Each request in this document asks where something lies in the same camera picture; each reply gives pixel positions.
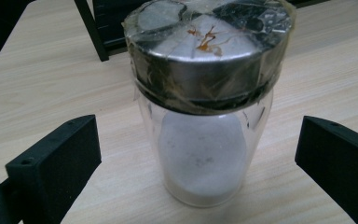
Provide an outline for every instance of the silver lid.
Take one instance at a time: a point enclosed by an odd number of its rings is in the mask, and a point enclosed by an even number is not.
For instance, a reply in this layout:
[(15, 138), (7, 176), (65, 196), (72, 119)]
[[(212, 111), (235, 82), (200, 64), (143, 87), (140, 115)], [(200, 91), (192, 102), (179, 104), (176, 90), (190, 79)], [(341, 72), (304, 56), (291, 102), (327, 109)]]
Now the silver lid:
[(124, 21), (139, 90), (187, 114), (216, 115), (251, 105), (281, 71), (294, 23), (280, 0), (156, 0)]

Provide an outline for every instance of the shiny metal cap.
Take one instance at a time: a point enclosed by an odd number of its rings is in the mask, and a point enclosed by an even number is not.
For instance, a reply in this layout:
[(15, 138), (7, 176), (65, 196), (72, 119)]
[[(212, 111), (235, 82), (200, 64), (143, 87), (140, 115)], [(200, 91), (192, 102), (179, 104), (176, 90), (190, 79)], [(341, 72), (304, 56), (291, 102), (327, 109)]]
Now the shiny metal cap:
[(294, 8), (281, 0), (156, 0), (124, 21), (139, 90), (170, 110), (217, 115), (276, 83)]

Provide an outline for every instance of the metal lid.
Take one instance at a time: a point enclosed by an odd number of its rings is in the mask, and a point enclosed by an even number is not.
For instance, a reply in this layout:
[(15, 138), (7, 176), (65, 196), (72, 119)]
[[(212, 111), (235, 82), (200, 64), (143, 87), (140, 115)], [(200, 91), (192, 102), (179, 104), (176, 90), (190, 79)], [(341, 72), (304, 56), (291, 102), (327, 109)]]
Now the metal lid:
[(280, 0), (156, 0), (123, 25), (135, 83), (149, 100), (216, 115), (272, 89), (293, 23), (294, 8)]

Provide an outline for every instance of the table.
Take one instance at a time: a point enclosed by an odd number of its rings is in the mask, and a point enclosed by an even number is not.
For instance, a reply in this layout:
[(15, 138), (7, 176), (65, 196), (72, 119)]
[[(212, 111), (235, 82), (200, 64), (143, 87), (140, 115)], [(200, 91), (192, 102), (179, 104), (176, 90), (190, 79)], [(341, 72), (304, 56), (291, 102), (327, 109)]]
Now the table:
[(99, 61), (74, 1), (31, 3), (0, 53), (0, 181), (23, 150), (95, 114), (103, 163), (62, 223), (352, 223), (294, 157), (304, 115), (358, 132), (358, 1), (297, 11), (254, 160), (218, 207), (192, 208), (165, 190), (130, 76), (127, 52)]

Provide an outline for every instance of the white granular substance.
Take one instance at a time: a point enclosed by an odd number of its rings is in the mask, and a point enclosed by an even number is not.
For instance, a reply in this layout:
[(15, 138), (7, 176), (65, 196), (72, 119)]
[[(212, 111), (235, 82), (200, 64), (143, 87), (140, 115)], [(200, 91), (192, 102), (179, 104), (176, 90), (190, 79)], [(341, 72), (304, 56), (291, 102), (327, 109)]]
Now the white granular substance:
[(184, 203), (213, 206), (241, 186), (246, 161), (241, 123), (233, 115), (189, 116), (168, 112), (158, 155), (168, 191)]

